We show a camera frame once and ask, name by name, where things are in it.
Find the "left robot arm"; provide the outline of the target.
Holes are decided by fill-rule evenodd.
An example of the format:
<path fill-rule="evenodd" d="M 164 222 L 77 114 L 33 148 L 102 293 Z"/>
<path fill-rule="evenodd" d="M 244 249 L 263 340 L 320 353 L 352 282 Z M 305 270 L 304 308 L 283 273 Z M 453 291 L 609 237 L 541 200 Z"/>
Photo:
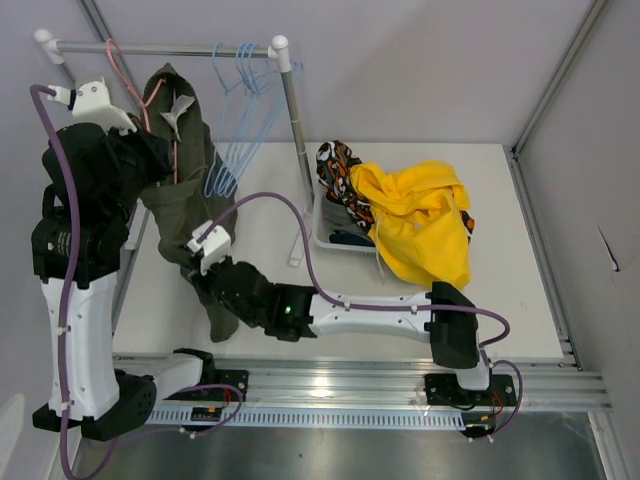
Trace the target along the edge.
<path fill-rule="evenodd" d="M 55 368 L 48 402 L 36 410 L 36 428 L 81 430 L 108 441 L 145 424 L 157 401 L 216 390 L 212 355 L 177 349 L 147 372 L 113 365 L 112 304 L 121 249 L 141 192 L 172 171 L 170 144 L 143 130 L 121 133 L 94 123 L 55 132 L 42 164 L 51 183 L 42 218 L 31 235 L 33 268 L 51 322 Z"/>

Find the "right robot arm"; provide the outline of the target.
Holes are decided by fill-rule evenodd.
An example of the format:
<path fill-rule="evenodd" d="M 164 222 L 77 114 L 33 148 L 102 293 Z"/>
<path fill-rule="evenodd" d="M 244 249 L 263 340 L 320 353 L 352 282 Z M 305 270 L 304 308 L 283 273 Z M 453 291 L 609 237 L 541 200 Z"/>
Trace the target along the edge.
<path fill-rule="evenodd" d="M 479 403 L 492 392 L 478 339 L 479 311 L 446 282 L 411 296 L 349 297 L 273 283 L 253 265 L 230 257 L 207 269 L 193 260 L 185 273 L 204 299 L 279 341 L 363 333 L 427 343 L 433 362 L 453 371 L 464 401 Z"/>

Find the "blue hanger of yellow shorts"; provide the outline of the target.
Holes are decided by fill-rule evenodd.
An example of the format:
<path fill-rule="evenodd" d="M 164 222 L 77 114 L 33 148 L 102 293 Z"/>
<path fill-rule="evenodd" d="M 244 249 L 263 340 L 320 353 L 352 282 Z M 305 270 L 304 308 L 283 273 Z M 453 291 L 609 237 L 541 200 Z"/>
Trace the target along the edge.
<path fill-rule="evenodd" d="M 217 77 L 223 92 L 222 110 L 214 128 L 214 147 L 213 162 L 208 170 L 203 193 L 207 198 L 218 196 L 229 198 L 234 194 L 237 188 L 237 178 L 232 165 L 231 149 L 234 146 L 234 126 L 231 121 L 231 104 L 234 94 L 242 88 L 243 80 L 236 76 L 227 76 L 219 66 L 219 60 L 222 59 L 221 53 L 225 49 L 222 42 L 218 42 L 214 46 L 211 54 L 211 63 L 213 71 Z"/>

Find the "grey shorts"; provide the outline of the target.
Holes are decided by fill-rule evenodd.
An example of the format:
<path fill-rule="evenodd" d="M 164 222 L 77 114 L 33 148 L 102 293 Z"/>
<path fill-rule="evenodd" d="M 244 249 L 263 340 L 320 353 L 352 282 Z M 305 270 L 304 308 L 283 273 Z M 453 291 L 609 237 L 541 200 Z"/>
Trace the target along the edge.
<path fill-rule="evenodd" d="M 341 231 L 354 235 L 364 235 L 365 231 L 348 213 L 347 208 L 331 200 L 327 195 L 321 199 L 321 216 L 325 225 L 332 231 Z"/>

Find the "blue hanger of patterned shorts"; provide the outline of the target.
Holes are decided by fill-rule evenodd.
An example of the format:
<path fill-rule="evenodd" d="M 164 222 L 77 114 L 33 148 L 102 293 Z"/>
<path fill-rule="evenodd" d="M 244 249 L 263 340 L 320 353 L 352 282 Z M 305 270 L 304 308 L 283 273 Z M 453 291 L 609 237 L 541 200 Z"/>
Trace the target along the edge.
<path fill-rule="evenodd" d="M 242 88 L 234 94 L 230 110 L 231 121 L 234 126 L 234 146 L 231 149 L 230 159 L 237 178 L 237 188 L 239 180 L 253 155 L 253 142 L 248 139 L 248 131 L 254 123 L 260 92 L 251 68 L 251 60 L 254 51 L 258 47 L 257 43 L 242 43 L 236 48 L 233 56 L 234 66 L 239 75 L 238 79 L 243 80 Z"/>

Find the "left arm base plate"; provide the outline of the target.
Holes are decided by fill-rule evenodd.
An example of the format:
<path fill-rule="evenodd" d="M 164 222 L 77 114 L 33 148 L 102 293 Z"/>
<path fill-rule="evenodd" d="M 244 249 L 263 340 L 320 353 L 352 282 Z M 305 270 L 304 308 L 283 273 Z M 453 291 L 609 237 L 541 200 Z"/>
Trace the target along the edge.
<path fill-rule="evenodd" d="M 231 385 L 241 392 L 242 400 L 246 399 L 249 386 L 249 372 L 239 369 L 216 369 L 213 372 L 205 373 L 200 382 L 201 385 L 224 384 Z M 196 392 L 196 397 L 214 402 L 235 402 L 238 396 L 227 387 L 207 388 Z"/>

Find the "pink hanger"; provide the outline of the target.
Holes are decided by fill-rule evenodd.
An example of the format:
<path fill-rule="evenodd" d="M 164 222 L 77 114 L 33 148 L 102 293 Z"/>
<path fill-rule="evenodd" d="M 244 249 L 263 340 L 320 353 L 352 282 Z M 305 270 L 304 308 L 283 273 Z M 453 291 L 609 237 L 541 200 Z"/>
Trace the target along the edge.
<path fill-rule="evenodd" d="M 112 69 L 114 70 L 114 72 L 117 74 L 117 76 L 121 80 L 122 84 L 124 85 L 124 87 L 128 91 L 128 93 L 131 96 L 131 98 L 134 100 L 134 102 L 140 108 L 141 113 L 142 113 L 142 117 L 143 117 L 143 120 L 144 120 L 145 129 L 148 132 L 150 132 L 151 131 L 151 121 L 150 121 L 150 116 L 149 116 L 149 107 L 150 107 L 151 103 L 154 101 L 154 99 L 156 98 L 156 96 L 158 95 L 161 87 L 166 83 L 166 80 L 164 78 L 160 78 L 156 82 L 156 85 L 154 86 L 151 94 L 148 96 L 148 98 L 146 100 L 144 100 L 143 97 L 138 93 L 138 90 L 134 86 L 133 81 L 130 78 L 130 76 L 124 72 L 124 70 L 123 70 L 123 68 L 124 68 L 123 51 L 122 51 L 121 47 L 119 46 L 119 44 L 113 38 L 108 38 L 105 41 L 105 52 L 106 52 L 108 60 L 109 60 L 109 62 L 111 64 Z"/>

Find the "olive green shorts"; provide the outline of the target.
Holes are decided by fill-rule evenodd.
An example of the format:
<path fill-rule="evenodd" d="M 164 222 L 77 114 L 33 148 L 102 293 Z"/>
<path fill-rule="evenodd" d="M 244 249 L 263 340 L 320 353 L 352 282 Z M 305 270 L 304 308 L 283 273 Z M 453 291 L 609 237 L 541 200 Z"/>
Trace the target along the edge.
<path fill-rule="evenodd" d="M 193 230 L 234 203 L 232 198 L 204 194 L 207 175 L 220 170 L 209 125 L 203 120 L 193 86 L 169 63 L 148 79 L 143 101 L 151 133 L 171 143 L 173 173 L 141 194 L 158 227 L 158 251 L 179 266 L 181 276 L 196 291 L 209 320 L 209 339 L 214 343 L 228 340 L 239 320 L 189 275 L 192 252 L 187 243 Z"/>

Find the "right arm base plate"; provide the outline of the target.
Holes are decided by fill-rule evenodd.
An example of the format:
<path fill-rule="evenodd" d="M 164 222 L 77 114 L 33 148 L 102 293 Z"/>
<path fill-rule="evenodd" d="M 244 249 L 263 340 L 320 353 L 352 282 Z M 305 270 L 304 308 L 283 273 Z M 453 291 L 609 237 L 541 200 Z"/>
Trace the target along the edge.
<path fill-rule="evenodd" d="M 515 407 L 517 403 L 516 388 L 508 374 L 492 374 L 489 387 L 484 390 L 462 388 L 454 374 L 427 374 L 424 376 L 424 390 L 428 405 L 448 406 L 465 411 L 492 405 Z"/>

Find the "navy blue shorts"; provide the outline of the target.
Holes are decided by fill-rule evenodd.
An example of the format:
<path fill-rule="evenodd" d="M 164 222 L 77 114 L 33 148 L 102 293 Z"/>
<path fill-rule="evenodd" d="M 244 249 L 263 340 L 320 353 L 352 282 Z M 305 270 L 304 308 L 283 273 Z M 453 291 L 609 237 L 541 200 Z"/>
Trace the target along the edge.
<path fill-rule="evenodd" d="M 373 248 L 374 242 L 366 235 L 347 232 L 334 231 L 329 234 L 329 242 L 335 245 L 345 245 L 363 248 Z"/>

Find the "yellow shorts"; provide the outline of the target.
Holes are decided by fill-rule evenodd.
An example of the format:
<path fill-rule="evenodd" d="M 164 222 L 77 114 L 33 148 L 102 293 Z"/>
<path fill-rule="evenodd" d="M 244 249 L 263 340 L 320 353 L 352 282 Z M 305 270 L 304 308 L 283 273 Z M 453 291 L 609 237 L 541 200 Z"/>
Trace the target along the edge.
<path fill-rule="evenodd" d="M 370 204 L 369 237 L 399 279 L 425 288 L 471 281 L 470 240 L 475 220 L 470 196 L 455 169 L 427 160 L 385 172 L 374 163 L 351 169 L 351 184 Z"/>

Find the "orange black patterned shorts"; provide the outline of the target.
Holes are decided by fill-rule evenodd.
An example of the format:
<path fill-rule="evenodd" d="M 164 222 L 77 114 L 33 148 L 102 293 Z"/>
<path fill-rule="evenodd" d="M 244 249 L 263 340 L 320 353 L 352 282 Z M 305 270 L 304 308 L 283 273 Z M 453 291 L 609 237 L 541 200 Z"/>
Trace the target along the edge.
<path fill-rule="evenodd" d="M 387 173 L 334 140 L 319 147 L 316 175 L 327 196 L 343 204 L 365 233 L 374 229 L 410 238 L 440 220 L 447 234 L 470 238 L 474 233 L 469 194 L 455 169 L 444 162 L 427 160 Z"/>

